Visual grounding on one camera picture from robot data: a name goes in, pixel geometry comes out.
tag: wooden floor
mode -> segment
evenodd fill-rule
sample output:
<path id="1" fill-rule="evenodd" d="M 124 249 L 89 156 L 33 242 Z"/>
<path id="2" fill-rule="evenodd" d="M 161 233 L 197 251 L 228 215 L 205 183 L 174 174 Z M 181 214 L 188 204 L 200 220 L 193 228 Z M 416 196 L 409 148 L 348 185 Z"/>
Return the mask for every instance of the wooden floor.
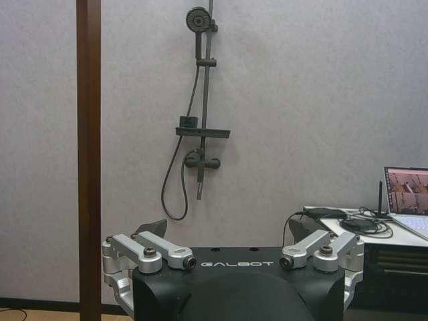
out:
<path id="1" fill-rule="evenodd" d="M 28 314 L 26 321 L 79 321 L 79 314 L 74 312 L 25 310 Z M 24 314 L 20 311 L 0 312 L 0 321 L 22 321 Z M 102 321 L 132 321 L 128 316 L 110 316 L 104 314 Z"/>
<path id="2" fill-rule="evenodd" d="M 26 310 L 26 321 L 79 321 L 79 314 L 73 312 Z M 0 313 L 0 321 L 22 321 L 23 313 L 20 311 L 6 311 Z M 397 314 L 393 312 L 376 312 L 364 310 L 349 310 L 345 313 L 345 321 L 428 321 L 428 316 L 416 314 Z M 128 316 L 103 315 L 102 321 L 132 321 Z"/>

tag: shower mixer valve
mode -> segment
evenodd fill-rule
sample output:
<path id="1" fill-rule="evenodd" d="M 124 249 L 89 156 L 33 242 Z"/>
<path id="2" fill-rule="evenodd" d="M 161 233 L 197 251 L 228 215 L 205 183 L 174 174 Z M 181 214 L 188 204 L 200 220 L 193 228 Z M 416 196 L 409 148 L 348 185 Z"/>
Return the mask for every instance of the shower mixer valve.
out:
<path id="1" fill-rule="evenodd" d="M 206 169 L 218 169 L 221 165 L 221 162 L 218 158 L 212 158 L 209 160 L 205 160 L 203 156 L 205 155 L 205 151 L 202 149 L 197 149 L 196 152 L 190 154 L 186 157 L 185 165 L 188 168 L 206 168 Z"/>

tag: shower head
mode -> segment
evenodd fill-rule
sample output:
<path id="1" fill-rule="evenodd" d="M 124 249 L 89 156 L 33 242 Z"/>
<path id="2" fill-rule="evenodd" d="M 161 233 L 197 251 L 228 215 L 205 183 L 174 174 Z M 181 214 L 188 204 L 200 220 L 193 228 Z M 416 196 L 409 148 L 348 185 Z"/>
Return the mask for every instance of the shower head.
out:
<path id="1" fill-rule="evenodd" d="M 202 33 L 209 30 L 211 16 L 203 7 L 195 7 L 187 13 L 187 27 L 195 33 L 196 37 L 196 59 L 202 58 Z"/>
<path id="2" fill-rule="evenodd" d="M 205 8 L 195 7 L 187 13 L 186 23 L 187 27 L 193 32 L 206 32 L 211 24 L 211 16 Z"/>

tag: wooden pole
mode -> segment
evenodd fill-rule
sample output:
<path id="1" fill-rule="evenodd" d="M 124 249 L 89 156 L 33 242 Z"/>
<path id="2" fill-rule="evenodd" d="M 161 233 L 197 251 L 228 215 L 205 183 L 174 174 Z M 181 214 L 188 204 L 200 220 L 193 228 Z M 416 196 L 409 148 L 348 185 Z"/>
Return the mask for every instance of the wooden pole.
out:
<path id="1" fill-rule="evenodd" d="M 101 321 L 101 0 L 76 0 L 80 320 Z"/>

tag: black cable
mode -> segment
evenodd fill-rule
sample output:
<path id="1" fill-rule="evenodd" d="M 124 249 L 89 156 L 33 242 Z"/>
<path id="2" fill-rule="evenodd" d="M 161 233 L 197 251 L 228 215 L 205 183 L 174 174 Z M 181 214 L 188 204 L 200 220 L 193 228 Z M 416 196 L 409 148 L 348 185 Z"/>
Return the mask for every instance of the black cable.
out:
<path id="1" fill-rule="evenodd" d="M 25 321 L 27 319 L 27 312 L 22 309 L 4 309 L 4 310 L 0 310 L 0 313 L 6 312 L 6 311 L 20 311 L 24 313 L 24 319 L 22 319 L 21 321 Z"/>
<path id="2" fill-rule="evenodd" d="M 304 210 L 302 212 L 294 213 L 287 218 L 287 220 L 284 224 L 284 230 L 282 233 L 282 247 L 285 246 L 285 242 L 286 242 L 287 225 L 293 216 L 301 215 L 300 220 L 302 220 L 303 216 L 309 214 L 311 211 L 315 211 L 315 210 L 319 211 L 319 210 L 323 210 L 323 209 L 325 209 L 327 211 L 338 211 L 338 212 L 345 213 L 347 215 L 347 217 L 344 219 L 338 219 L 339 225 L 343 229 L 345 229 L 349 232 L 352 232 L 354 234 L 358 234 L 358 235 L 362 235 L 362 236 L 369 236 L 369 237 L 373 237 L 376 239 L 390 239 L 392 236 L 394 236 L 394 231 L 387 224 L 387 222 L 391 222 L 393 220 L 392 219 L 383 219 L 383 218 L 377 217 L 377 210 L 368 209 L 367 207 L 360 207 L 357 211 L 345 211 L 343 209 L 335 209 L 335 208 L 331 208 L 331 207 L 314 207 L 312 209 L 307 209 L 307 210 Z M 329 213 L 329 214 L 321 215 L 320 217 L 315 219 L 315 222 L 317 223 L 321 219 L 325 219 L 325 218 L 328 218 L 329 216 L 336 216 L 336 215 L 337 215 L 337 213 Z M 355 219 L 370 221 L 370 223 L 373 224 L 374 228 L 366 230 L 366 231 L 358 231 L 356 229 L 351 229 L 346 223 L 349 223 Z"/>
<path id="3" fill-rule="evenodd" d="M 189 108 L 187 109 L 186 116 L 189 116 L 190 115 L 190 111 L 192 110 L 193 99 L 195 98 L 196 87 L 197 87 L 197 84 L 198 84 L 198 78 L 199 78 L 198 76 L 199 76 L 199 66 L 197 66 L 197 68 L 196 68 L 195 82 L 193 84 L 193 90 L 192 90 L 192 94 L 191 94 L 191 97 L 190 97 Z M 171 172 L 171 169 L 172 169 L 173 164 L 175 162 L 175 159 L 177 157 L 177 153 L 179 151 L 182 139 L 183 139 L 183 136 L 180 136 L 179 140 L 177 142 L 177 145 L 175 147 L 175 150 L 174 150 L 171 162 L 169 163 L 169 166 L 168 166 L 168 169 L 167 169 L 167 174 L 165 175 L 165 179 L 163 180 L 162 191 L 160 192 L 160 199 L 161 199 L 160 201 L 162 202 L 163 210 L 165 211 L 165 214 L 167 214 L 168 217 L 170 219 L 173 219 L 174 221 L 181 221 L 182 219 L 184 219 L 186 217 L 186 215 L 187 215 L 187 210 L 189 209 L 189 201 L 187 199 L 187 192 L 186 192 L 186 186 L 185 186 L 185 177 L 184 177 L 185 176 L 184 175 L 184 170 L 185 169 L 184 169 L 184 166 L 185 166 L 185 160 L 186 160 L 186 158 L 190 154 L 192 154 L 193 152 L 195 152 L 195 150 L 192 150 L 191 152 L 188 152 L 186 154 L 186 156 L 184 157 L 182 163 L 181 163 L 181 186 L 183 188 L 183 197 L 185 199 L 185 210 L 184 210 L 184 213 L 180 217 L 175 217 L 175 216 L 173 216 L 171 214 L 171 212 L 167 209 L 167 206 L 165 205 L 165 188 L 167 187 L 167 181 L 168 181 L 168 178 L 169 178 L 169 173 Z"/>
<path id="4" fill-rule="evenodd" d="M 351 214 L 352 215 L 349 215 L 346 219 L 342 219 L 339 221 L 339 225 L 343 229 L 354 234 L 373 237 L 375 239 L 390 239 L 392 236 L 394 236 L 394 231 L 387 224 L 387 222 L 391 222 L 393 220 L 377 217 L 376 210 L 368 209 L 367 207 L 360 207 L 358 211 L 351 212 Z M 355 222 L 357 220 L 369 222 L 370 224 L 372 224 L 372 228 L 359 230 L 357 227 L 353 227 L 352 222 Z"/>
<path id="5" fill-rule="evenodd" d="M 301 212 L 296 212 L 296 213 L 294 213 L 294 214 L 290 215 L 290 216 L 287 218 L 287 220 L 286 220 L 286 222 L 285 222 L 285 224 L 284 224 L 284 230 L 282 231 L 282 247 L 284 247 L 284 246 L 285 246 L 285 244 L 286 244 L 286 229 L 287 229 L 288 222 L 290 221 L 290 219 L 291 219 L 293 216 L 300 215 L 300 221 L 301 221 L 304 215 L 307 215 L 307 214 L 309 214 L 309 213 L 310 213 L 310 212 L 312 212 L 312 211 L 319 211 L 319 210 L 323 210 L 323 209 L 325 209 L 326 211 L 337 211 L 338 213 L 339 213 L 339 212 L 340 212 L 340 213 L 347 213 L 347 212 L 346 212 L 345 210 L 343 210 L 343 209 L 335 209 L 335 208 L 332 208 L 332 207 L 314 207 L 314 208 L 312 208 L 312 209 L 305 209 L 305 210 L 303 210 L 303 211 L 301 211 Z M 329 215 L 337 215 L 338 213 L 325 214 L 325 215 L 323 215 L 323 216 L 322 216 L 321 218 L 319 218 L 319 219 L 325 218 L 325 217 L 327 217 L 327 216 L 329 216 Z"/>
<path id="6" fill-rule="evenodd" d="M 290 219 L 291 219 L 293 216 L 296 216 L 296 215 L 302 215 L 303 213 L 304 213 L 304 212 L 297 212 L 297 213 L 291 214 L 291 215 L 287 218 L 287 220 L 286 220 L 286 222 L 285 222 L 285 224 L 284 224 L 284 230 L 282 231 L 282 247 L 284 247 L 284 246 L 285 246 L 285 244 L 286 244 L 286 229 L 287 229 L 288 222 L 290 221 Z"/>

